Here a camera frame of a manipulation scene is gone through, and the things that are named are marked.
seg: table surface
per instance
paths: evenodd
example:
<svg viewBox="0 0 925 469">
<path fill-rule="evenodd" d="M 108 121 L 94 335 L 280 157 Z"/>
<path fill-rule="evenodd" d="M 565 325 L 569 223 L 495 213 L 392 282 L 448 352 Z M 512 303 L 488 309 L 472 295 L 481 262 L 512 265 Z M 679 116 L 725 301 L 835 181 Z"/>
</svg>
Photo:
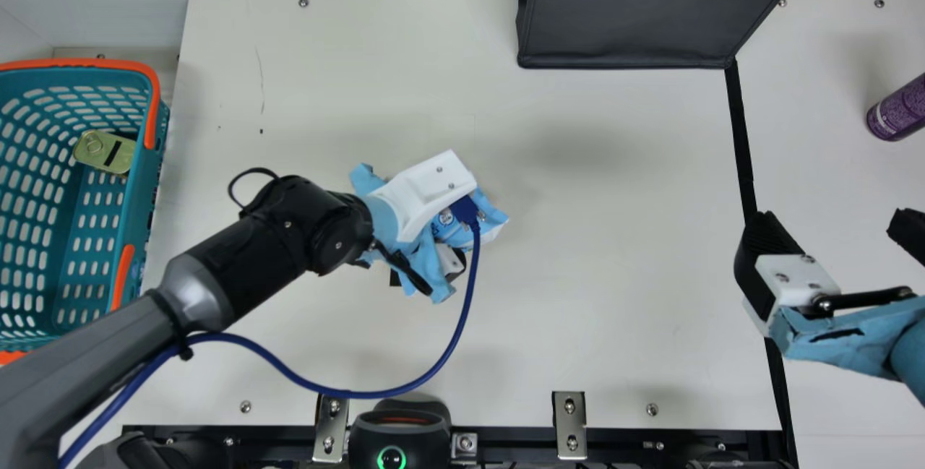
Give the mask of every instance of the table surface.
<svg viewBox="0 0 925 469">
<path fill-rule="evenodd" d="M 458 350 L 422 389 L 455 423 L 550 426 L 551 391 L 584 390 L 589 426 L 779 426 L 731 277 L 723 73 L 522 70 L 515 0 L 310 1 L 189 0 L 147 285 L 235 219 L 225 186 L 246 168 L 350 190 L 358 163 L 387 176 L 453 149 L 511 216 Z M 248 180 L 241 198 L 264 181 Z M 462 298 L 406 298 L 387 278 L 305 275 L 231 331 L 315 381 L 395 386 L 439 357 Z M 306 423 L 314 394 L 215 345 L 132 404 L 125 422 Z"/>
<path fill-rule="evenodd" d="M 235 218 L 225 184 L 240 170 L 347 190 L 357 163 L 389 175 L 451 147 L 512 218 L 483 251 L 460 347 L 423 388 L 454 422 L 549 426 L 549 391 L 568 389 L 587 393 L 589 426 L 779 426 L 731 278 L 742 218 L 721 72 L 521 70 L 512 0 L 297 1 L 189 1 L 146 285 Z M 847 291 L 925 285 L 883 233 L 892 209 L 925 208 L 922 140 L 863 126 L 921 73 L 925 0 L 872 2 L 789 0 L 739 57 L 760 209 Z M 402 383 L 442 351 L 460 298 L 433 306 L 386 284 L 384 268 L 307 275 L 231 331 L 319 382 Z M 905 387 L 786 366 L 803 465 L 918 467 L 925 413 Z M 115 422 L 313 412 L 314 394 L 252 354 L 202 345 Z"/>
</svg>

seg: teal plastic basket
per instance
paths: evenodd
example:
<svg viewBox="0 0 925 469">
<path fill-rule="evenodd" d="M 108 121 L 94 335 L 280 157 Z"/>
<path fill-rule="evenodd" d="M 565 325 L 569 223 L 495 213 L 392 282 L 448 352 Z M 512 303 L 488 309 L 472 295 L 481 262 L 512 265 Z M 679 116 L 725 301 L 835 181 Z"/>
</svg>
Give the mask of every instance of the teal plastic basket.
<svg viewBox="0 0 925 469">
<path fill-rule="evenodd" d="M 0 64 L 0 364 L 138 297 L 166 127 L 144 64 Z M 137 141 L 128 178 L 75 162 L 91 129 Z"/>
</svg>

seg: screw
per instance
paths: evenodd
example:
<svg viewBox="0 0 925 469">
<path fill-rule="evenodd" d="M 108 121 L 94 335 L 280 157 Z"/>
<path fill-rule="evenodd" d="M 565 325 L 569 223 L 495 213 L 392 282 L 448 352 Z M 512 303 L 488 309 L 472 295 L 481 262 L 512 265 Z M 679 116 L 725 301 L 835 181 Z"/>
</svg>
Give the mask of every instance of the screw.
<svg viewBox="0 0 925 469">
<path fill-rule="evenodd" d="M 460 436 L 458 443 L 459 443 L 460 449 L 462 450 L 472 449 L 472 446 L 473 446 L 472 439 L 470 439 L 469 436 Z"/>
<path fill-rule="evenodd" d="M 443 209 L 440 211 L 440 224 L 449 225 L 453 223 L 453 213 L 449 209 Z"/>
</svg>

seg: green light ring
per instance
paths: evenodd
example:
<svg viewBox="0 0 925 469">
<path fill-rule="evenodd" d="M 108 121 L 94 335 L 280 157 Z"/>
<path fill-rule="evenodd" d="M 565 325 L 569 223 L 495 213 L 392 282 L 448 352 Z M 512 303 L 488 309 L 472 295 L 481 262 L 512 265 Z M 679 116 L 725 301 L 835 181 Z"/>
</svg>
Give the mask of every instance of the green light ring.
<svg viewBox="0 0 925 469">
<path fill-rule="evenodd" d="M 398 446 L 386 446 L 382 448 L 382 450 L 379 452 L 379 456 L 376 456 L 376 465 L 379 466 L 379 469 L 386 469 L 386 467 L 382 464 L 382 455 L 389 449 L 395 449 L 400 453 L 400 455 L 402 455 L 402 465 L 399 466 L 399 469 L 404 469 L 404 466 L 406 463 L 408 463 L 408 457 L 404 455 L 404 450 Z"/>
</svg>

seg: purple spray can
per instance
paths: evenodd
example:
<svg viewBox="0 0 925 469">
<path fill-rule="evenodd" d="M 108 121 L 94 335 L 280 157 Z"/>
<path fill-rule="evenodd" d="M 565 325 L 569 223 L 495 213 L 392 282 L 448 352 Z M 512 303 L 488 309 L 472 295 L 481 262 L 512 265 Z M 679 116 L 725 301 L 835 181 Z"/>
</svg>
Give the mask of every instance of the purple spray can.
<svg viewBox="0 0 925 469">
<path fill-rule="evenodd" d="M 868 127 L 878 139 L 902 140 L 925 126 L 925 74 L 868 111 Z"/>
</svg>

